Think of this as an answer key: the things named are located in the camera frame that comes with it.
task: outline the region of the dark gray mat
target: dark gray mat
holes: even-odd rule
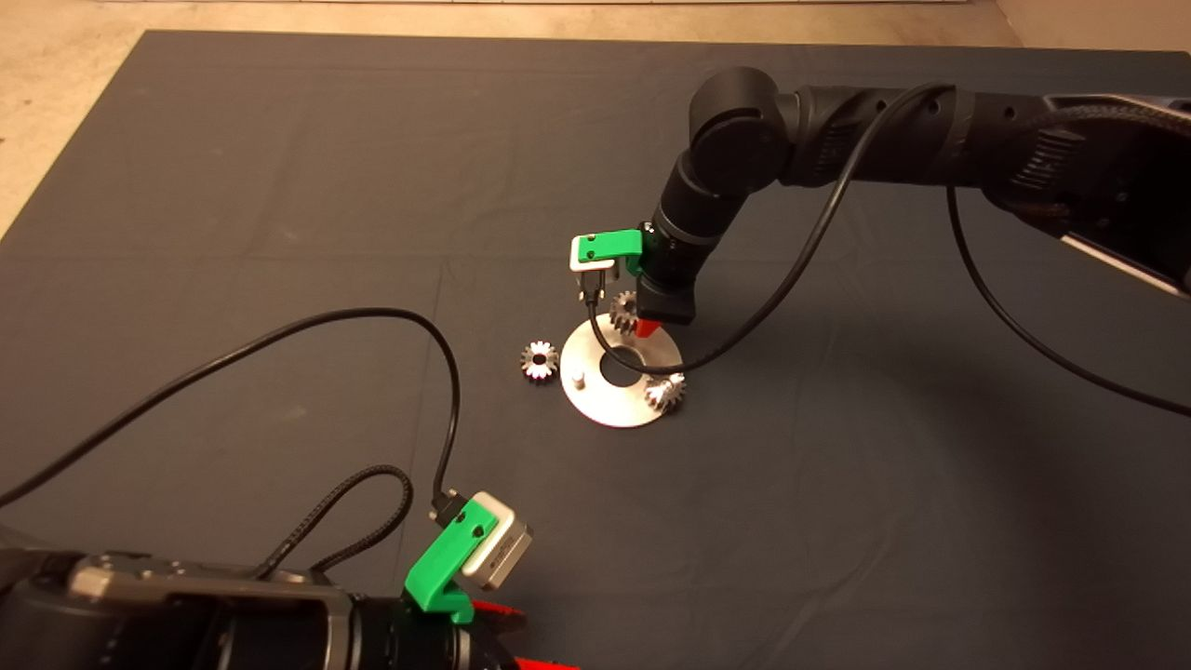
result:
[[[1174,54],[148,33],[0,244],[7,487],[161,382],[317,309],[432,314],[464,375],[449,483],[537,541],[519,651],[588,670],[1191,664],[1191,424],[1046,363],[968,283],[934,189],[859,184],[787,303],[681,415],[597,427],[518,378],[582,318],[573,233],[653,211],[698,83],[1191,94]],[[823,190],[752,201],[688,355],[777,283]],[[1008,306],[1111,378],[1191,401],[1191,307],[964,198]],[[341,324],[170,401],[6,526],[261,558],[355,469],[412,470],[405,537],[336,570],[394,593],[430,540],[443,367]],[[387,483],[297,553],[375,525]]]

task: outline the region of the round metal disc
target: round metal disc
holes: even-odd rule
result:
[[[606,313],[596,317],[600,332],[613,349],[632,350],[646,365],[678,365],[682,355],[666,330],[659,327],[649,338],[637,339],[632,334],[623,334],[612,326],[612,319]],[[629,387],[617,387],[609,382],[599,370],[604,359],[604,349],[596,340],[591,323],[584,320],[570,333],[567,344],[562,346],[559,359],[559,377],[562,388],[575,409],[587,419],[613,428],[636,428],[644,426],[663,413],[649,407],[646,402],[646,387],[649,377],[642,375]]]

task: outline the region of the gear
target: gear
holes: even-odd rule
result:
[[[607,315],[612,318],[612,327],[623,334],[632,334],[637,328],[637,292],[617,293],[607,308]]]
[[[678,403],[682,402],[684,395],[686,395],[686,376],[681,372],[675,372],[669,377],[650,378],[646,387],[646,402],[662,414],[671,412]]]
[[[522,350],[522,372],[535,384],[554,380],[559,371],[559,350],[554,345],[538,340]]]

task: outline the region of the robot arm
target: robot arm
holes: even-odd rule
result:
[[[900,90],[725,70],[691,100],[690,148],[642,224],[637,308],[690,323],[694,281],[748,195],[834,181]],[[893,112],[856,179],[978,187],[997,206],[1162,289],[1191,290],[1191,101],[949,89]]]

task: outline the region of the concrete floor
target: concrete floor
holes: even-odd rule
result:
[[[0,234],[145,29],[1019,46],[960,5],[344,5],[0,0]]]

